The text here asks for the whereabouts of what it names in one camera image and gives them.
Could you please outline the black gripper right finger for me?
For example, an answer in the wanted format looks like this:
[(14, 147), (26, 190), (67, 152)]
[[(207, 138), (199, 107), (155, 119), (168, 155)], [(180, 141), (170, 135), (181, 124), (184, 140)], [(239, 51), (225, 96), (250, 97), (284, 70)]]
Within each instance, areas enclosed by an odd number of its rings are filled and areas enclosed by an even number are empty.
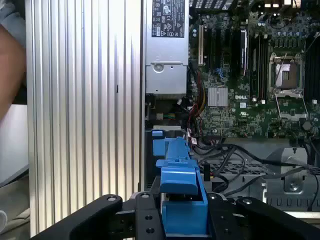
[(213, 240), (318, 240), (320, 229), (253, 197), (230, 203), (208, 193), (208, 226)]

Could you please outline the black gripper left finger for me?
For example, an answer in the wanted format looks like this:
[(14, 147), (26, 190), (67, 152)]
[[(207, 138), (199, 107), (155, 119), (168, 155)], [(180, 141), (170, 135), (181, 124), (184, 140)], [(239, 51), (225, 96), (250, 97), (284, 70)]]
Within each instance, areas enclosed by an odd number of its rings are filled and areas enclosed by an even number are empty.
[(149, 192), (129, 200), (106, 194), (33, 236), (34, 240), (163, 240), (160, 213)]

